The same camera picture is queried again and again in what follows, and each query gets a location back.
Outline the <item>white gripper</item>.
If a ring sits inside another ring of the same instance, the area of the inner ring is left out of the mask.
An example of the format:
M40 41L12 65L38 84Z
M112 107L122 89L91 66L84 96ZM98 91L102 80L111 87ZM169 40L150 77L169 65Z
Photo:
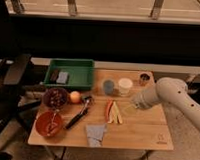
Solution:
M155 87L152 86L147 89L145 88L136 93L132 97L132 103L133 105L128 105L123 109L124 114L134 114L136 112L136 108L147 110L154 105L158 105L159 97L156 93Z

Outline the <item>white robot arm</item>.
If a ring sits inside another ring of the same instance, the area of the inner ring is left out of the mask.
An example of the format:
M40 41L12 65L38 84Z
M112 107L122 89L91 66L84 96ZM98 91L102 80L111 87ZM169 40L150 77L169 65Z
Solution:
M200 132L200 104L187 92L188 86L182 79L160 78L153 86L142 89L131 97L135 109L149 110L155 105L168 102Z

